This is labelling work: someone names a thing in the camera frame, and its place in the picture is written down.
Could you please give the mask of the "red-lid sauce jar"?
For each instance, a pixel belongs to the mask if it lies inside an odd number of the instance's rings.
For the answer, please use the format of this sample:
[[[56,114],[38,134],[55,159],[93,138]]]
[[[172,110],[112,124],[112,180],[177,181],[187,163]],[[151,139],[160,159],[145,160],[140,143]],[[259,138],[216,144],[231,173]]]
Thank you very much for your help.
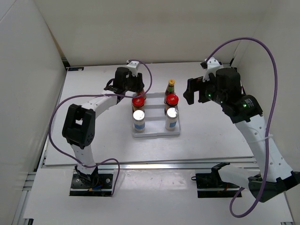
[[[132,99],[132,112],[134,113],[137,110],[141,110],[144,112],[144,97],[135,97]]]
[[[179,98],[175,94],[169,94],[165,97],[165,114],[169,108],[177,108]]]

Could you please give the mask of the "tall sauce bottle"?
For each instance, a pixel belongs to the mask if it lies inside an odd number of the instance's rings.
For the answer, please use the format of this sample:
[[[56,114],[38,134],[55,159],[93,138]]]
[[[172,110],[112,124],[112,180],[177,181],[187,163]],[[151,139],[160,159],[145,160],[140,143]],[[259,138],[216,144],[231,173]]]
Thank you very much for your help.
[[[146,94],[144,88],[140,92],[136,92],[135,96],[139,96],[141,98],[144,98],[144,100],[146,100]]]
[[[170,79],[168,81],[168,85],[167,85],[167,88],[165,90],[164,103],[166,103],[166,98],[167,98],[168,95],[175,94],[174,86],[175,86],[175,80],[174,79]]]

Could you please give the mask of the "silver-lid white shaker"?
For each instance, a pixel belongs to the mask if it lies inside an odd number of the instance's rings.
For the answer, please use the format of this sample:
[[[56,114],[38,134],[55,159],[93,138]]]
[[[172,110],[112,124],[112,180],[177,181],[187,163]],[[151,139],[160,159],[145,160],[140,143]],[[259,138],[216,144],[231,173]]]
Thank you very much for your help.
[[[134,128],[137,132],[145,130],[145,113],[142,110],[136,110],[133,113]]]
[[[178,110],[176,108],[169,108],[166,111],[165,128],[167,130],[174,130],[179,117]]]

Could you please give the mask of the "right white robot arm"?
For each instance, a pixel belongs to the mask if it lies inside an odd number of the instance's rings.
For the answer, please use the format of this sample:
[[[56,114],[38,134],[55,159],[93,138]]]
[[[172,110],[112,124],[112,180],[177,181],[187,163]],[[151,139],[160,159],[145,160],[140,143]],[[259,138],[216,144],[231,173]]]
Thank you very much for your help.
[[[224,187],[226,183],[248,189],[257,197],[266,175],[266,183],[260,197],[264,203],[300,183],[300,173],[295,172],[279,152],[267,125],[263,111],[254,96],[242,93],[240,74],[233,68],[222,68],[203,76],[190,78],[183,94],[189,105],[194,103],[194,93],[199,93],[199,102],[213,101],[219,104],[236,128],[242,133],[260,172],[237,168],[230,163],[212,167],[210,175],[203,178],[205,188]]]

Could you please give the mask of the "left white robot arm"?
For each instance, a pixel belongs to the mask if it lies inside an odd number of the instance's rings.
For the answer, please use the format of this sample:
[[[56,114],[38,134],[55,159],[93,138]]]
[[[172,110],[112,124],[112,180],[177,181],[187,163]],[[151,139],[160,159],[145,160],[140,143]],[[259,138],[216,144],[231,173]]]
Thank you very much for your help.
[[[143,78],[138,72],[138,66],[118,67],[115,77],[104,87],[100,97],[95,97],[82,105],[69,106],[62,136],[70,144],[75,158],[79,161],[76,170],[79,174],[83,174],[82,182],[87,187],[92,188],[98,183],[98,176],[93,173],[96,163],[91,150],[96,118],[118,104],[126,92],[142,93],[143,88]]]

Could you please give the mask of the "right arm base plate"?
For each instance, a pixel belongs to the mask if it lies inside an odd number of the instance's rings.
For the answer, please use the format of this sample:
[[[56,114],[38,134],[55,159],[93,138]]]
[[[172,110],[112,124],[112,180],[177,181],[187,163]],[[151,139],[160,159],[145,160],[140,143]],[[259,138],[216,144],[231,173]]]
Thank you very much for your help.
[[[191,177],[196,182],[198,198],[232,198],[239,190],[239,186],[223,182],[218,171],[230,163],[219,163],[211,168],[210,173],[196,173]]]

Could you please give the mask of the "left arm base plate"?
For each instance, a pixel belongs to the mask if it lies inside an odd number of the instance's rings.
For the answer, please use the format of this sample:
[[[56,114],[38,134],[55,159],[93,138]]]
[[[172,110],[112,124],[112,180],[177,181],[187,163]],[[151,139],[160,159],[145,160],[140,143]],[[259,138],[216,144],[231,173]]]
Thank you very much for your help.
[[[113,190],[113,170],[99,170],[98,176],[92,182],[80,179],[79,174],[73,171],[69,189],[69,196],[110,197]]]

